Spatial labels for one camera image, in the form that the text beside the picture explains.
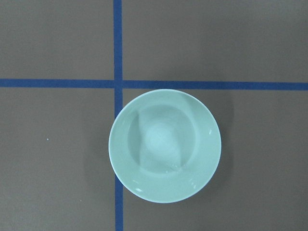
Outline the mint green ceramic bowl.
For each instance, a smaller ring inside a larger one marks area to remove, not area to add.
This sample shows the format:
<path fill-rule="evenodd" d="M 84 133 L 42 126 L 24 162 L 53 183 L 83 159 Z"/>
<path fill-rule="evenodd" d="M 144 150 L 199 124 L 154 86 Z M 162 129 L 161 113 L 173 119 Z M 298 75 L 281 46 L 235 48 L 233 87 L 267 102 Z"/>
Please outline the mint green ceramic bowl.
<path fill-rule="evenodd" d="M 210 110 L 179 90 L 153 90 L 116 117 L 108 143 L 119 181 L 137 197 L 174 203 L 202 190 L 221 156 L 221 134 Z"/>

